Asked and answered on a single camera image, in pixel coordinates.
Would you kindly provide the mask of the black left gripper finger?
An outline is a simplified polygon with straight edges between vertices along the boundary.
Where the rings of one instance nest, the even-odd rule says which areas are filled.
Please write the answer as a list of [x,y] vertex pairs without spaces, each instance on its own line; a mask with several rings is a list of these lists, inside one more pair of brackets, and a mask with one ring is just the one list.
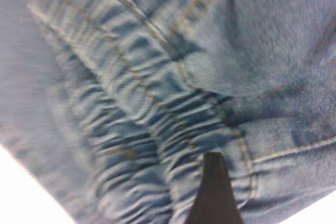
[[187,223],[243,222],[222,154],[204,154],[201,186],[187,217]]

